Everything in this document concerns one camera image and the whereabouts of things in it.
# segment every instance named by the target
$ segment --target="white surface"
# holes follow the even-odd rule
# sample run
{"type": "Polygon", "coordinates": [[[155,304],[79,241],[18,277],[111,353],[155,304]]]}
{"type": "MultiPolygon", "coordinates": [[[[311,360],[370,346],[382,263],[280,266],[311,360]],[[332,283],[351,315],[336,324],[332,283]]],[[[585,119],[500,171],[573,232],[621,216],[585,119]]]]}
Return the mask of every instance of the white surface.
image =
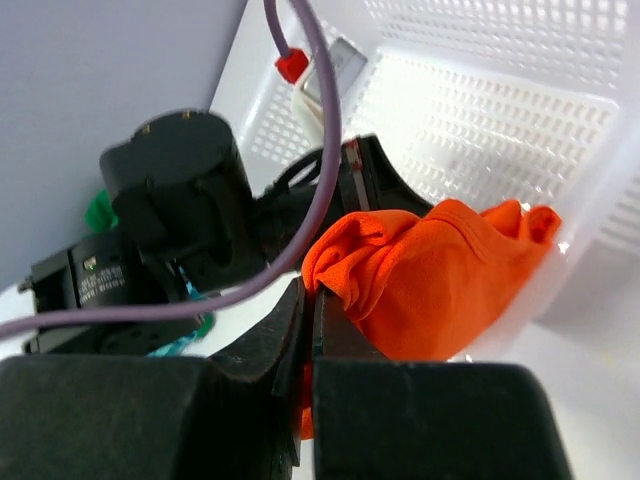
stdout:
{"type": "Polygon", "coordinates": [[[87,233],[107,147],[209,106],[245,3],[0,1],[0,290],[87,233]]]}
{"type": "MultiPolygon", "coordinates": [[[[536,373],[577,478],[640,478],[640,4],[312,3],[329,42],[344,36],[369,58],[343,108],[345,136],[375,131],[433,201],[480,209],[516,197],[562,215],[544,265],[461,356],[536,373]]],[[[306,47],[287,2],[279,11],[306,47]]],[[[276,56],[250,0],[211,108],[236,132],[256,191],[308,149],[276,56]]]]}

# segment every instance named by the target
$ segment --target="orange towel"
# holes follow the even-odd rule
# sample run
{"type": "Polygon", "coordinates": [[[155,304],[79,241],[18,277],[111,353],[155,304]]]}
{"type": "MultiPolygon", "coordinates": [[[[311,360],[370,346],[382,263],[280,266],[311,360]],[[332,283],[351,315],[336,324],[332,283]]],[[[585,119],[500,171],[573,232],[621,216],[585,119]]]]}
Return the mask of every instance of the orange towel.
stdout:
{"type": "MultiPolygon", "coordinates": [[[[321,284],[336,293],[387,357],[447,360],[506,309],[560,223],[545,206],[522,214],[516,200],[482,214],[457,200],[424,218],[400,210],[352,213],[313,245],[302,278],[310,294],[321,284]]],[[[310,392],[310,368],[305,374],[310,392]]],[[[303,437],[312,436],[306,408],[303,437]]]]}

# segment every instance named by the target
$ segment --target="white table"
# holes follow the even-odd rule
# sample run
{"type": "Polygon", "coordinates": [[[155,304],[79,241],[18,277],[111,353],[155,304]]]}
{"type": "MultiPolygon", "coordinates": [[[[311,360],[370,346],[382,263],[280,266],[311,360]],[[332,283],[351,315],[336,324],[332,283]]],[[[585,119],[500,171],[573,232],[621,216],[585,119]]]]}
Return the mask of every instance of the white table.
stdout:
{"type": "MultiPolygon", "coordinates": [[[[213,331],[185,353],[208,356],[231,343],[271,311],[291,278],[285,276],[250,301],[218,312],[213,331]]],[[[15,288],[0,295],[0,321],[32,311],[30,295],[19,295],[15,288]]],[[[19,354],[30,335],[0,342],[0,358],[19,354]]],[[[631,375],[633,369],[596,357],[535,323],[502,359],[528,366],[542,382],[577,479],[638,478],[640,381],[631,375]]],[[[311,464],[312,442],[303,442],[303,466],[294,471],[294,479],[312,479],[311,464]]]]}

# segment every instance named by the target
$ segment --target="teal object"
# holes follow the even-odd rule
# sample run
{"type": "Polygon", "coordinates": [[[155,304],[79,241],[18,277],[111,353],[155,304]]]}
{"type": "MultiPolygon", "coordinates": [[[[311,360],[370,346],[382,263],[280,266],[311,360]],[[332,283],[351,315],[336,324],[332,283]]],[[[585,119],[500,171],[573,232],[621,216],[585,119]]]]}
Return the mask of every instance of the teal object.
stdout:
{"type": "MultiPolygon", "coordinates": [[[[89,228],[95,233],[105,232],[118,226],[118,217],[111,207],[111,201],[109,200],[109,195],[106,190],[101,191],[98,196],[91,201],[84,215],[84,219],[89,228]]],[[[204,298],[193,288],[191,283],[187,284],[187,291],[193,300],[201,300],[204,298]]],[[[180,355],[190,344],[206,337],[213,329],[215,323],[213,313],[207,313],[203,315],[203,318],[204,322],[198,330],[179,338],[169,345],[160,347],[158,350],[147,354],[147,356],[174,357],[180,355]]]]}

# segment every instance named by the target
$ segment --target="plastic crate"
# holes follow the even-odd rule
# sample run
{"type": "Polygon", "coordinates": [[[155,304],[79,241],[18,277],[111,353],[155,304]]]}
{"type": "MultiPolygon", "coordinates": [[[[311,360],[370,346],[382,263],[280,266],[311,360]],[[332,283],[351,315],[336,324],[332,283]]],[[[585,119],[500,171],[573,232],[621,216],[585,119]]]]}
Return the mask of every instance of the plastic crate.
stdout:
{"type": "MultiPolygon", "coordinates": [[[[640,9],[625,0],[312,4],[330,43],[344,37],[368,58],[343,98],[345,138],[377,133],[432,202],[455,197],[481,210],[517,198],[563,217],[544,265],[463,354],[497,358],[594,239],[640,252],[640,57],[629,28],[640,9]]],[[[290,43],[308,50],[288,2],[279,12],[290,43]]],[[[212,110],[229,119],[256,191],[308,150],[276,58],[251,0],[212,110]]]]}
{"type": "MultiPolygon", "coordinates": [[[[377,133],[429,200],[482,209],[515,197],[562,215],[544,265],[458,358],[534,371],[576,478],[640,478],[640,3],[312,4],[330,43],[344,37],[368,58],[343,99],[345,138],[377,133]]],[[[290,43],[308,49],[288,2],[278,7],[290,43]]],[[[276,58],[262,0],[249,0],[211,108],[257,192],[308,149],[276,58]]],[[[262,311],[282,286],[272,290],[253,301],[262,311]]],[[[295,478],[312,478],[309,448],[295,478]]]]}

